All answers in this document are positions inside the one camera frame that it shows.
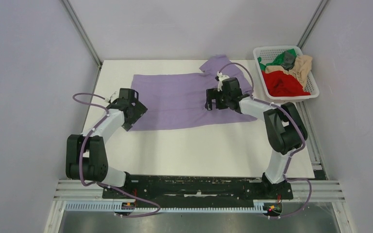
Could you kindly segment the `purple t shirt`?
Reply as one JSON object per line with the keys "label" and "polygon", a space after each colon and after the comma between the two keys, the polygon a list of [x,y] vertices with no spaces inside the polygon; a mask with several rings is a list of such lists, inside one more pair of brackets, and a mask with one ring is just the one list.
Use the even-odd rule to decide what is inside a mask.
{"label": "purple t shirt", "polygon": [[213,56],[200,67],[199,73],[175,75],[135,74],[131,88],[137,91],[139,101],[147,112],[133,125],[132,131],[176,130],[214,124],[255,121],[256,118],[232,110],[208,111],[206,90],[217,88],[218,71],[237,78],[244,93],[251,85],[236,65],[225,55]]}

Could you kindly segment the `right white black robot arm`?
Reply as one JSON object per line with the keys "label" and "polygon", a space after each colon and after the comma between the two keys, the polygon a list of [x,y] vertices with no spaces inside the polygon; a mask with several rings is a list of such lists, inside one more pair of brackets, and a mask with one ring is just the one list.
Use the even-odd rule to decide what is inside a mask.
{"label": "right white black robot arm", "polygon": [[274,198],[288,182],[286,174],[292,156],[305,147],[307,132],[299,113],[293,103],[277,105],[244,94],[237,78],[218,74],[215,79],[218,86],[206,91],[206,110],[230,109],[265,123],[272,154],[261,178],[261,192]]}

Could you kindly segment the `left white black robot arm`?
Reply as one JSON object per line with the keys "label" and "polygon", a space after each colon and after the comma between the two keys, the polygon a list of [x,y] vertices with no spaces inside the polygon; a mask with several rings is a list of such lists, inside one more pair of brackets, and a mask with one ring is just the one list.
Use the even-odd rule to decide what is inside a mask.
{"label": "left white black robot arm", "polygon": [[107,105],[87,105],[104,110],[102,117],[89,129],[67,138],[66,176],[80,180],[84,186],[114,186],[120,197],[127,198],[133,192],[133,184],[127,181],[127,172],[109,166],[105,145],[119,128],[129,131],[148,109],[140,102],[139,93],[130,88],[121,88],[109,98],[97,97]]}

